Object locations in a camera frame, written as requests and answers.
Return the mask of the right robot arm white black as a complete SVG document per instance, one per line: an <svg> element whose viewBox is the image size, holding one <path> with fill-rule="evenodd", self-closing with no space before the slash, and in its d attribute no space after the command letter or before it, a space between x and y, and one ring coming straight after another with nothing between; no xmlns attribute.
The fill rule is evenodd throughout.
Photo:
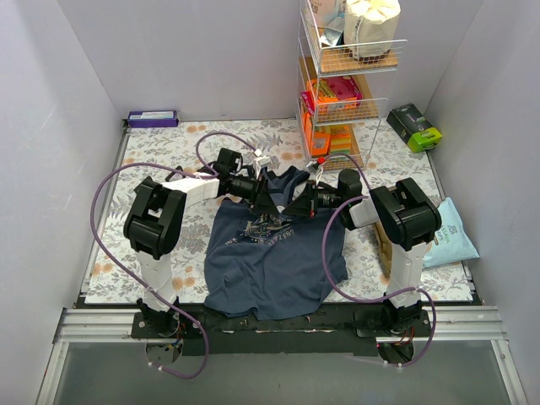
<svg viewBox="0 0 540 405"><path fill-rule="evenodd" d="M342 297L362 306L354 314L354 327L401 335L423 313L420 288L425 253L442 225L438 209L411 178L394 187L379 186L363 193L357 170L341 170L337 186L320 186L308 181L302 193L285 207L287 215L313 218L320 208L334 210L322 237L321 259L329 284ZM359 299L336 285L327 262L327 237L336 217L348 230L379 223L391 242L391 276L379 299Z"/></svg>

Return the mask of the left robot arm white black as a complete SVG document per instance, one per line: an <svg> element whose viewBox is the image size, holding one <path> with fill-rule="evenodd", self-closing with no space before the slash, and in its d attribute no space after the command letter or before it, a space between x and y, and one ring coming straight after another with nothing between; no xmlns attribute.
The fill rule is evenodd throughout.
<svg viewBox="0 0 540 405"><path fill-rule="evenodd" d="M123 234L136 252L142 279L149 286L137 306L145 324L159 336L168 338L180 329L180 318L170 308L177 303L170 254L180 239L185 209L230 194L258 212L278 214L264 176L272 159L260 150L254 155L248 175L239 174L241 154L222 148L209 167L173 181L157 182L148 176L135 188Z"/></svg>

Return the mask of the navy blue printed t-shirt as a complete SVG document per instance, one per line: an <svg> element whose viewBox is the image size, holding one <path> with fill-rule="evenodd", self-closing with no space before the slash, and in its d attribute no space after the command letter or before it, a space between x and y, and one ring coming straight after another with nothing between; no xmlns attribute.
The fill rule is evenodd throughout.
<svg viewBox="0 0 540 405"><path fill-rule="evenodd" d="M332 210L314 218L253 213L246 202L225 198L213 221L204 262L204 304L229 317L253 314L282 320L316 311L332 292L321 259ZM347 279L345 228L334 220L327 262L335 283Z"/></svg>

